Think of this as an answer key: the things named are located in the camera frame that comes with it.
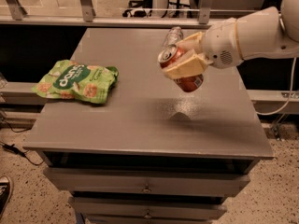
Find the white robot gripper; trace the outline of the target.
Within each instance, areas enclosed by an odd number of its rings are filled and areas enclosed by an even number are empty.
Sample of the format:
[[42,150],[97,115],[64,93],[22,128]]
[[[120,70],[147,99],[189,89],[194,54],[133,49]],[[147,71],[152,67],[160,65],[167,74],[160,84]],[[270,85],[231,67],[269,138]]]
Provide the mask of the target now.
[[210,65],[223,69],[243,63],[236,41],[235,18],[214,24],[204,33],[192,34],[177,42],[177,45],[186,51],[203,51],[207,57],[203,53],[193,54],[183,62],[170,64],[163,69],[163,73],[172,80],[202,75]]

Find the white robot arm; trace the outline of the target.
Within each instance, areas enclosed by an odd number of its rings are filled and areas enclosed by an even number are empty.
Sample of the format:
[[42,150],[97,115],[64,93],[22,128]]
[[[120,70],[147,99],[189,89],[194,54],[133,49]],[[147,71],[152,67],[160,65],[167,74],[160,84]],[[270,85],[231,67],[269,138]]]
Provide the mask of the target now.
[[158,63],[176,80],[201,75],[209,66],[235,67],[255,58],[285,59],[299,54],[299,0],[282,0],[241,18],[230,18],[174,43],[166,43]]

